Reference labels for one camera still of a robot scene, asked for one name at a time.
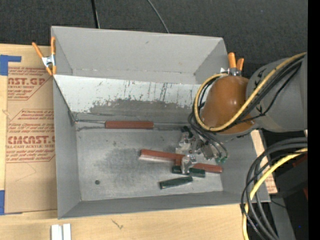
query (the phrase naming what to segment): black power cord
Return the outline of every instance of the black power cord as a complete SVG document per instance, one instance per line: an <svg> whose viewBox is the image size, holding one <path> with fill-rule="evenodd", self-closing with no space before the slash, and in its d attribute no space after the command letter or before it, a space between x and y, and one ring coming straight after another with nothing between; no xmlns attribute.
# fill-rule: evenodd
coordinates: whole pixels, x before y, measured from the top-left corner
<svg viewBox="0 0 320 240"><path fill-rule="evenodd" d="M256 201L258 204L258 208L259 208L259 212L261 214L261 217L266 225L266 227L268 229L266 229L266 227L264 227L263 222L260 220L260 218L258 218L257 214L255 213L252 201L250 199L250 190L249 187L252 183L256 183L258 180L259 175L267 168L267 166L269 166L272 162L274 162L275 160L279 159L281 156L283 156L282 154L278 155L277 157L274 157L271 161L269 161L269 163L265 164L262 168L260 168L260 162L262 161L262 159L266 156L269 156L271 153L277 152L277 151L285 151L288 149L300 149L300 148L305 148L307 147L307 138L292 138L292 139L286 139L283 141L280 141L278 143L275 143L274 145L270 146L268 149L266 149L264 151L264 153L262 155L260 155L251 165L247 177L246 177L246 186L245 189L242 192L241 195L241 210L242 213L247 217L249 223L251 224L252 228L257 232L257 234L260 236L261 239L265 239L263 237L263 235L261 234L261 232L258 230L258 228L256 227L256 225L253 223L253 220L251 219L250 215L248 215L245 211L245 204L244 204L244 197L246 194L246 198L247 198L247 203L249 205L249 210L251 215L253 216L253 219L257 222L259 228L261 229L262 233L271 240L278 240L278 236L277 234L274 232L274 230L272 229L271 225L269 224L266 215L264 213L264 210L262 209L262 205L261 205L261 201L260 201L260 197L259 197L259 192L257 191L255 194L256 197Z"/></svg>
<svg viewBox="0 0 320 240"><path fill-rule="evenodd" d="M97 9L96 9L95 0L91 0L91 6L92 6L93 17L94 17L95 28L96 29L100 29L100 23L99 23L99 18L98 18L98 13L97 13Z"/></svg>

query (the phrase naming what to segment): black cable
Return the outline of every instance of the black cable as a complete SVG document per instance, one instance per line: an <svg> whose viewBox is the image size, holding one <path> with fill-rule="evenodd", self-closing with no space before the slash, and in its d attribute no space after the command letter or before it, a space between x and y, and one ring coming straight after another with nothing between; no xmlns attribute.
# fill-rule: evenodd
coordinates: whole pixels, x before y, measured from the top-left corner
<svg viewBox="0 0 320 240"><path fill-rule="evenodd" d="M287 208L287 207L285 207L284 205L273 201L272 199L271 199L271 203L274 203L275 205L280 206L280 207L285 208L285 209Z"/></svg>
<svg viewBox="0 0 320 240"><path fill-rule="evenodd" d="M259 118L259 117L263 117L267 114L267 112L270 110L270 108L273 106L274 102L276 101L278 95L280 94L280 92L287 86L287 84L290 82L290 80L299 72L299 69L300 69L300 65L299 67L297 67L297 69L295 70L295 72L283 83L283 85L279 88L279 90L275 93L272 101L270 102L269 106L265 109L264 112L261 112L259 115L256 115L256 116L253 116L253 117L250 117L250 118L247 118L247 119L242 119L244 118L246 115L248 115L255 107L256 105L259 104L259 102L254 102L252 104L252 106L248 106L246 112L247 114L243 114L243 115L240 115L237 120L235 120L234 125L238 125L238 124L241 124L241 123L245 123L247 121L251 121L251 120L254 120L256 118Z"/></svg>
<svg viewBox="0 0 320 240"><path fill-rule="evenodd" d="M162 19L160 13L157 11L156 7L153 5L153 3L150 0L147 0L147 2L151 5L152 9L154 10L155 14L158 16L158 18L160 19L163 27L165 28L165 31L170 34L169 29L167 28L164 20Z"/></svg>
<svg viewBox="0 0 320 240"><path fill-rule="evenodd" d="M188 116L188 122L191 125L192 129L216 148L216 150L218 151L219 157L222 157L222 153L219 150L219 147L217 147L217 144L219 144L219 146L225 152L225 157L228 157L229 152L228 152L227 148L225 147L225 145L223 145L221 141L219 141L218 139L213 137L210 133L207 134L206 132L204 132L203 129L201 128L201 126L198 125L197 122L193 122L193 119L194 119L193 115L194 115L194 113L192 112Z"/></svg>
<svg viewBox="0 0 320 240"><path fill-rule="evenodd" d="M284 149L287 150L287 149L293 149L293 148L301 148L302 146L303 146L302 143L286 144L285 146L280 146L279 148L274 149L275 151L272 151L272 153L274 153L274 152L276 152L276 151L279 151L279 150L284 150ZM255 168L254 168L254 175L256 175L256 176L259 175L259 173L257 173L258 170L259 170L259 168L260 168L260 163L257 163L256 166L255 166ZM257 216L257 214L256 214L256 212L255 212L255 210L254 210L252 201L251 201L251 199L249 198L250 192L249 192L249 189L248 189L248 188L246 189L246 194L247 194L247 202L248 202L248 205L249 205L249 209L251 210L251 213L252 213L254 219L257 221L258 225L259 225L259 226L261 227L261 229L263 230L263 227L264 227L264 226L263 226L263 225L261 226L260 221L259 221L259 218L258 218L258 216ZM269 232L271 232L271 234L273 235L274 239L278 239L278 236L276 235L276 233L274 232L273 228L271 227L271 225L270 225L270 223L269 223L269 221L268 221L268 219L267 219L267 217L266 217L266 214L265 214L265 212L264 212L264 210L263 210L263 207L262 207L262 204L261 204L261 200L260 200L260 195L259 195L259 192L258 192L258 191L257 191L256 194L255 194L255 199L256 199L256 203L257 203L258 210L259 210L259 212L260 212L260 214L261 214L261 216L262 216L262 219L263 219L266 227L268 228Z"/></svg>
<svg viewBox="0 0 320 240"><path fill-rule="evenodd" d="M96 10L95 0L91 0L91 6L92 6L93 17L94 17L95 28L100 29L100 23L99 23L99 19L98 19L98 13Z"/></svg>
<svg viewBox="0 0 320 240"><path fill-rule="evenodd" d="M263 166L263 168L257 172L257 174L251 178L251 180L249 180L252 172L253 172L253 169L255 168L255 165L256 164L260 164L262 159L271 154L271 153L274 153L276 151L279 150L283 150L286 146L285 145L290 145L290 144L294 144L294 143L297 143L297 142L306 142L307 138L305 137L299 137L299 138L293 138L293 139L285 139L285 140L282 140L282 141L279 141L278 143L275 143L273 144L272 146L270 146L264 153L262 153L259 157L257 157L255 159L255 161L252 163L252 165L250 166L250 169L248 171L248 174L247 174L247 185L246 185L246 188L249 187L249 185L257 179L258 175L272 162L274 161L275 159L277 159L279 156L275 157L274 159L272 159L271 161L269 161L265 166ZM242 193L242 196L241 196L241 204L244 206L244 194L245 194L245 190L243 191Z"/></svg>
<svg viewBox="0 0 320 240"><path fill-rule="evenodd" d="M262 89L262 91L255 97L254 100L251 101L249 106L241 113L241 115L230 124L227 128L230 128L234 126L235 124L239 124L240 121L244 117L246 117L259 103L260 101L266 96L266 94L280 81L282 80L286 75L291 73L293 70L298 70L301 67L302 58L299 57L296 60L292 61L291 63L288 63L283 67L283 69L276 74L276 76L270 81L270 83Z"/></svg>
<svg viewBox="0 0 320 240"><path fill-rule="evenodd" d="M274 153L276 151L279 151L279 150L286 150L286 149L292 149L292 148L301 148L303 146L306 145L306 143L297 143L297 142L306 142L306 138L294 138L294 139L287 139L287 140L283 140L283 141L280 141L278 143L275 143L274 145L270 146L263 154L261 154L251 165L250 169L249 169L249 172L247 174L247 184L246 184L246 187L245 189L243 190L242 192L242 195L241 195L241 210L244 214L246 214L246 211L244 210L244 195L246 193L247 195L247 202L248 202L248 205L250 206L250 210L251 210L251 213L254 215L255 212L254 212L254 208L252 206L252 201L250 200L250 193L249 193L249 186L252 182L254 181L257 181L258 180L258 176L260 173L263 172L263 170L271 163L273 162L274 160L278 159L279 157L281 157L282 155L278 155L277 157L273 158L271 161L269 161L269 163L265 164L259 171L255 171L255 175L249 180L252 172L253 172L253 169L257 169L257 167L259 167L260 165L260 162L261 160L271 154L271 153ZM261 225L261 222L260 222L260 219L258 218L258 216L255 216L255 220L256 222L258 223L259 226L261 226L261 229L262 231L264 232L264 226ZM274 238L274 237L270 237L270 235L268 235L268 237L270 239L277 239L277 238Z"/></svg>

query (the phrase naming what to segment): cardboard sheet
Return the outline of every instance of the cardboard sheet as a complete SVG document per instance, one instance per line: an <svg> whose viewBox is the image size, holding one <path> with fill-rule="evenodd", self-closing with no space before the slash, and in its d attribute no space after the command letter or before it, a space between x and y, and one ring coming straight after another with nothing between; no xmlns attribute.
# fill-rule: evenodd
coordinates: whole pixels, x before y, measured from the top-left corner
<svg viewBox="0 0 320 240"><path fill-rule="evenodd" d="M4 211L56 209L52 77L31 45L1 44L0 54L21 56L8 64Z"/></svg>

